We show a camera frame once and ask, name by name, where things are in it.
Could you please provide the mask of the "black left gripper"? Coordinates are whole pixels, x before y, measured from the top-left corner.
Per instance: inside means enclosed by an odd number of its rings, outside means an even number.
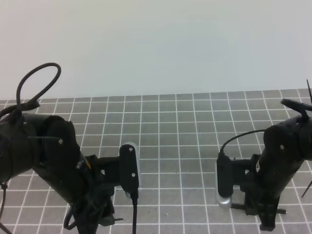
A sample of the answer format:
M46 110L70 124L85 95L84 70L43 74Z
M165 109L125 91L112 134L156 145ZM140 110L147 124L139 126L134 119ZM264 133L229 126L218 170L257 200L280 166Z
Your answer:
M70 206L63 227L95 234L98 226L115 224L112 195L119 182L119 158L80 158L74 167L40 164L34 171Z

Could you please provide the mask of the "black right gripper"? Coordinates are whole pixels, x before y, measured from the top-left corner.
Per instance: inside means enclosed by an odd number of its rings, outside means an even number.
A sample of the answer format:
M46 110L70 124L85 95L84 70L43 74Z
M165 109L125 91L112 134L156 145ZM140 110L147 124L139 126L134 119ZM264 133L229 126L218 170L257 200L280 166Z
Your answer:
M233 185L245 193L246 215L258 216L260 230L272 231L281 193L302 165L302 159L271 161L263 157L253 155L251 159L233 160Z

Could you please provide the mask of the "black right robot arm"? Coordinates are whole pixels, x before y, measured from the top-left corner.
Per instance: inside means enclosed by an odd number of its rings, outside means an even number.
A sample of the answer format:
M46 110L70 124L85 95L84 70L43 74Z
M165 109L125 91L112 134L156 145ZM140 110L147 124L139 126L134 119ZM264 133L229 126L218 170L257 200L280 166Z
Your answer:
M281 193L305 160L312 158L312 118L310 105L282 99L281 104L299 115L274 124L263 134L265 148L249 160L234 162L234 184L244 192L244 204L233 208L245 210L247 215L260 219L262 231L273 231Z

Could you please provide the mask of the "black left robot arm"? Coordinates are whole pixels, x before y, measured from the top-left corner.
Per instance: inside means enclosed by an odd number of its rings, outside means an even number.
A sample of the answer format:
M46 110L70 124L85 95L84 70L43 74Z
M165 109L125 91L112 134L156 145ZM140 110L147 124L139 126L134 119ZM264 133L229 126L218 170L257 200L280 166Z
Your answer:
M73 124L58 116L26 114L0 124L0 180L34 170L70 206L64 228L94 234L115 223L111 197L117 161L84 156Z

